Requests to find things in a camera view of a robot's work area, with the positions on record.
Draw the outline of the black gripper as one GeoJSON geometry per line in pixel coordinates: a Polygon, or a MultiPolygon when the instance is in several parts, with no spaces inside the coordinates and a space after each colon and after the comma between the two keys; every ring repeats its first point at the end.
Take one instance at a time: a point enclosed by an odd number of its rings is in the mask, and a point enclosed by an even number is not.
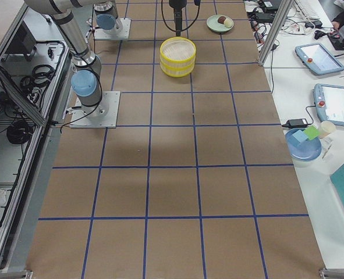
{"type": "Polygon", "coordinates": [[[182,32],[182,9],[187,5],[187,0],[169,0],[169,6],[173,9],[175,31],[182,32]]]}

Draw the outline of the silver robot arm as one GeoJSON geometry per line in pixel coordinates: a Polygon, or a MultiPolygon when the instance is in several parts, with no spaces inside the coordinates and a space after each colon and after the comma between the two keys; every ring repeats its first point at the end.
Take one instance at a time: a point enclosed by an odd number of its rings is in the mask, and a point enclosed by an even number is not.
{"type": "Polygon", "coordinates": [[[26,1],[25,3],[35,12],[50,16],[67,43],[77,70],[72,76],[71,85],[81,103],[83,115],[89,119],[107,115],[109,102],[104,101],[100,85],[102,64],[84,38],[72,8],[91,6],[99,28],[107,34],[118,34],[123,30],[123,24],[118,16],[116,2],[26,1]]]}
{"type": "Polygon", "coordinates": [[[99,28],[107,34],[116,34],[122,31],[123,25],[119,19],[115,1],[97,3],[93,6],[96,22],[99,28]]]}

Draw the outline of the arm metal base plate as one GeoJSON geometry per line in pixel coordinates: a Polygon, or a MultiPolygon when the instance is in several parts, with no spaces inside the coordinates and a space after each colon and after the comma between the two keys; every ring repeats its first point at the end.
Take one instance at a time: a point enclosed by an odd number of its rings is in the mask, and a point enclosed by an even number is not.
{"type": "Polygon", "coordinates": [[[94,36],[99,41],[128,40],[130,34],[131,18],[116,19],[115,27],[111,30],[96,29],[94,36]]]}
{"type": "Polygon", "coordinates": [[[70,128],[116,128],[120,103],[120,91],[104,91],[102,101],[94,107],[81,107],[79,98],[76,98],[75,109],[72,113],[70,128]]]}

